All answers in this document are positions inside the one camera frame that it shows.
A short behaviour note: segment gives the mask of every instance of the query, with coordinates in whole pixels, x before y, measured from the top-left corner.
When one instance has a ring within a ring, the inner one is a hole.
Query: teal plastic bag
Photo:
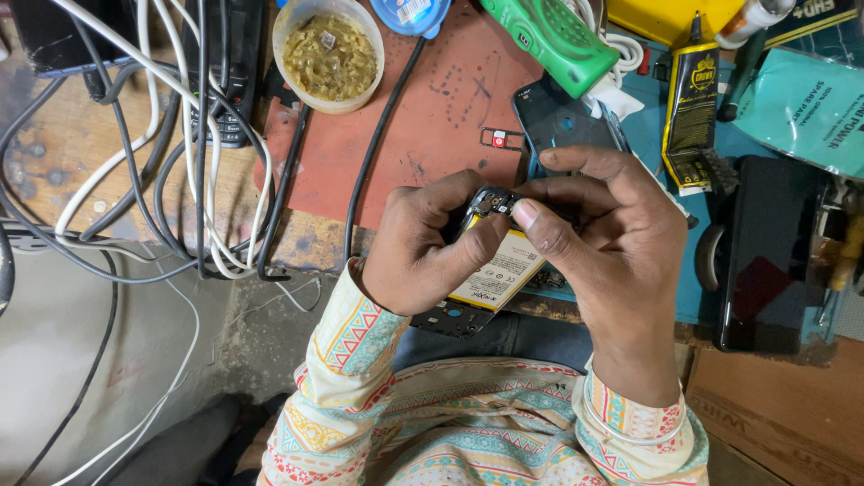
[[[732,123],[774,150],[864,179],[864,70],[772,49]]]

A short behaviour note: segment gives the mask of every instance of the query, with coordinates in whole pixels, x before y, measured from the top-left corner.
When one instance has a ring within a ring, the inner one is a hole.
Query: patterned shirt
[[[590,363],[587,376],[518,358],[393,373],[410,318],[366,297],[357,269],[354,259],[294,373],[258,486],[708,484],[708,439],[683,396],[640,405]]]

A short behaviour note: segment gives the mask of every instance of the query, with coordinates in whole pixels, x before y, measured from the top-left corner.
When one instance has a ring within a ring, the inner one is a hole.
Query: yellow battery label
[[[467,227],[479,220],[480,217],[475,215]],[[511,228],[492,261],[468,277],[449,297],[497,312],[545,261],[524,233]]]

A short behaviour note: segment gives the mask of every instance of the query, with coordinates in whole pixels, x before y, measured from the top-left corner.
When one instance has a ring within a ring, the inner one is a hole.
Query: barcode sticker
[[[396,11],[399,15],[399,22],[402,24],[411,22],[417,14],[431,6],[430,0],[409,0],[401,9]]]

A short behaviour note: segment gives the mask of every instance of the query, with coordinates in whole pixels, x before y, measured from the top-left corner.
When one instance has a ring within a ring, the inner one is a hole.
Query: red work mat
[[[416,44],[372,13],[384,38],[384,77],[356,112],[312,112],[295,167],[288,207],[344,221],[354,180],[384,105]],[[422,186],[465,168],[512,187],[520,153],[480,145],[480,129],[522,131],[511,97],[539,79],[543,68],[484,10],[456,0],[429,40],[391,114],[361,194],[355,224],[378,229],[387,195],[397,186]],[[279,174],[297,113],[274,99],[264,133]],[[491,141],[491,133],[486,134]],[[261,188],[264,170],[255,166]]]

